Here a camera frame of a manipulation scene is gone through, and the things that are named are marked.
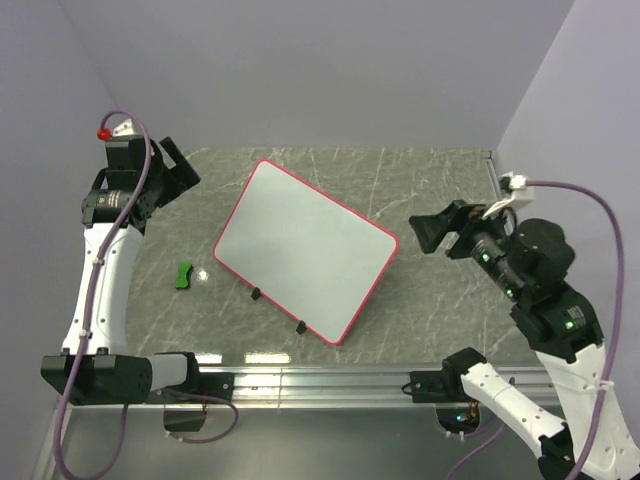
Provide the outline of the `red framed whiteboard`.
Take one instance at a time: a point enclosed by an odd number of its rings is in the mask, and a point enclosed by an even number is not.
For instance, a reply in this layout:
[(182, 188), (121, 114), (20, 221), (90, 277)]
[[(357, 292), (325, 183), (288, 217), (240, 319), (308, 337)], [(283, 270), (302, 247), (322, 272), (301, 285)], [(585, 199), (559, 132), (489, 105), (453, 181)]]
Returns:
[(213, 255), (302, 326), (338, 345), (398, 249), (394, 233), (263, 159)]

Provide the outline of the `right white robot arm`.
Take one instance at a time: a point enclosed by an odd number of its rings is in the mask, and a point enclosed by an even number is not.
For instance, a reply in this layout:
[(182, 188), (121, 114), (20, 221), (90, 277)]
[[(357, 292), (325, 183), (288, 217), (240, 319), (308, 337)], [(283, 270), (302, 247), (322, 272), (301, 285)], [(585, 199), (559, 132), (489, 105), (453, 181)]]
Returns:
[(403, 388), (415, 403), (477, 401), (494, 413), (537, 460), (546, 479), (636, 479), (639, 448), (611, 386), (604, 381), (606, 345), (590, 302), (565, 280), (575, 258), (562, 228), (527, 219), (513, 233), (502, 215), (456, 200), (409, 224), (423, 253), (457, 234), (452, 260), (470, 258), (511, 301), (511, 318), (544, 366), (563, 417), (540, 407), (506, 381), (477, 350), (467, 347), (438, 372), (414, 371)]

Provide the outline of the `green whiteboard eraser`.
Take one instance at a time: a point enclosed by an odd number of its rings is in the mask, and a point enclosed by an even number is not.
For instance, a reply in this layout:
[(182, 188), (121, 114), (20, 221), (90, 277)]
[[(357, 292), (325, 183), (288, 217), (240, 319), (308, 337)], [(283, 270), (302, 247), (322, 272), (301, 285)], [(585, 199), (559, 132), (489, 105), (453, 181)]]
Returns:
[(177, 276), (174, 281), (176, 290), (188, 290), (191, 287), (191, 275), (193, 272), (193, 264), (190, 262), (181, 262), (177, 267)]

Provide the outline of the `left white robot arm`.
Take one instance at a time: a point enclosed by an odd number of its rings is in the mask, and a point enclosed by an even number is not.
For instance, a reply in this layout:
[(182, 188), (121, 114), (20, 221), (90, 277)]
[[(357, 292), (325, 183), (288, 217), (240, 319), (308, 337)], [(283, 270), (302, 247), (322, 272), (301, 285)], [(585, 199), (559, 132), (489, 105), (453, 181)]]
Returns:
[(199, 175), (173, 139), (140, 134), (105, 144), (107, 165), (81, 204), (84, 264), (72, 322), (42, 378), (74, 406), (141, 404), (167, 388), (196, 399), (203, 379), (192, 352), (129, 354), (126, 310), (134, 262), (152, 214), (197, 185)]

